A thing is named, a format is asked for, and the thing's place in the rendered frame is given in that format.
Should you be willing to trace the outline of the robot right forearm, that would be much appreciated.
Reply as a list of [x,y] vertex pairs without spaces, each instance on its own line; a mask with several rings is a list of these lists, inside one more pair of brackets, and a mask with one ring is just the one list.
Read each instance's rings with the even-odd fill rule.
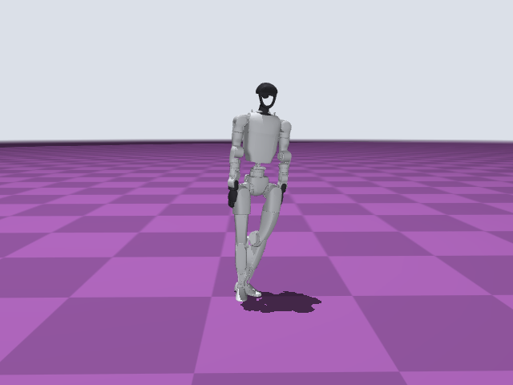
[[229,156],[229,163],[230,163],[230,173],[229,173],[229,179],[228,179],[228,186],[231,188],[234,188],[234,182],[235,180],[240,179],[240,160],[239,158],[234,158],[235,155],[235,147],[232,146]]

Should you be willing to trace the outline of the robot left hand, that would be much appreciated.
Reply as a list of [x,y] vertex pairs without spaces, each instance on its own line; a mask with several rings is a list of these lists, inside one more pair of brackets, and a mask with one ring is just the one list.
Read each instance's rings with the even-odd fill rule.
[[286,184],[283,184],[283,185],[281,186],[281,191],[282,191],[282,199],[281,199],[281,203],[282,203],[282,201],[283,201],[283,194],[285,193],[286,187],[287,187],[287,185],[286,185]]

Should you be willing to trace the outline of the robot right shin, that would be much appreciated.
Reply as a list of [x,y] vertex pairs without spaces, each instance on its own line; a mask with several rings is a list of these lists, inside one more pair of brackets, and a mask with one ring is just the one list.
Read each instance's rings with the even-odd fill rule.
[[244,243],[239,243],[236,245],[236,237],[235,237],[235,263],[236,263],[236,271],[238,276],[238,288],[240,285],[244,288],[244,273],[247,265],[247,249],[244,247]]

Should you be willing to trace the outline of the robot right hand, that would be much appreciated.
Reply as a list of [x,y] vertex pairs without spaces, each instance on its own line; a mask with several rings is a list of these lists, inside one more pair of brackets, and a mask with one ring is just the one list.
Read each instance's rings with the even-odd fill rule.
[[233,208],[237,198],[238,180],[234,182],[234,188],[228,187],[230,192],[228,193],[228,206]]

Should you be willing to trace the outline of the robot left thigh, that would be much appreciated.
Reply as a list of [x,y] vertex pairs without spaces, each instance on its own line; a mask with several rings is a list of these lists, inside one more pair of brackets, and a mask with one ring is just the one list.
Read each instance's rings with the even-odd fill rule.
[[269,183],[268,187],[268,192],[263,195],[266,202],[261,212],[259,231],[253,231],[248,236],[249,242],[253,246],[260,246],[263,240],[269,238],[280,214],[282,191],[273,183]]

